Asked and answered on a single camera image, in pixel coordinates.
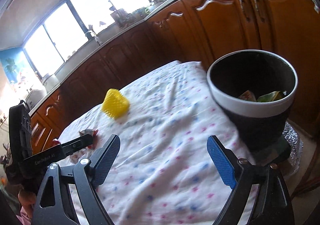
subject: floor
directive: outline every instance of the floor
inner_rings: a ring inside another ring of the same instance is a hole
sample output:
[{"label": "floor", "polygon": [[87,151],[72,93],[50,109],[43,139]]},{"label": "floor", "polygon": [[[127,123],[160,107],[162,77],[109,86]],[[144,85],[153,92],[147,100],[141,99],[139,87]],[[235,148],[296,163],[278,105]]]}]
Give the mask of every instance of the floor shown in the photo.
[{"label": "floor", "polygon": [[[287,187],[289,193],[292,194],[295,187],[300,182],[302,176],[304,175],[310,160],[312,158],[313,152],[316,148],[316,143],[310,140],[310,136],[306,134],[301,128],[299,128],[294,123],[290,123],[296,132],[299,134],[303,141],[303,151],[300,160],[300,167],[296,174],[291,176],[287,181]],[[0,125],[0,156],[4,155],[6,151],[4,150],[2,143],[7,144],[9,141],[9,125],[8,119],[5,120],[4,123]],[[316,164],[313,175],[320,174],[320,161]],[[0,166],[0,177],[4,176],[4,171],[2,166]],[[295,223],[296,225],[302,225],[308,216],[311,214],[315,206],[317,205],[320,199],[320,188],[316,190],[306,193],[302,196],[295,197],[292,201],[293,211],[295,215]]]}]

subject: trash can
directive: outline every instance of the trash can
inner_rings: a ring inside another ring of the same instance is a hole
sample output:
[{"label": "trash can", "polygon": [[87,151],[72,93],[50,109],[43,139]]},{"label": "trash can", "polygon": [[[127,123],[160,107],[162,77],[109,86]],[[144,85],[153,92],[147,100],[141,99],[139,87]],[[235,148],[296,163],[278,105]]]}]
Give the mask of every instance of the trash can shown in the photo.
[{"label": "trash can", "polygon": [[[272,145],[282,135],[298,86],[297,73],[287,60],[263,50],[236,51],[210,66],[207,81],[251,152]],[[256,98],[273,91],[285,91],[286,96],[273,102],[238,99],[247,90]]]}]

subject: yellow sponge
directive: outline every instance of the yellow sponge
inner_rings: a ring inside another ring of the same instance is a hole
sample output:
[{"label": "yellow sponge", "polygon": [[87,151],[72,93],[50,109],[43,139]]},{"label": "yellow sponge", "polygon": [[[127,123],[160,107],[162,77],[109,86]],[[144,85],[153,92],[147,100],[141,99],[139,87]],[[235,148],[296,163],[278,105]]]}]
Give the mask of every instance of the yellow sponge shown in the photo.
[{"label": "yellow sponge", "polygon": [[101,110],[114,119],[121,117],[129,109],[130,103],[119,90],[109,89],[101,106]]}]

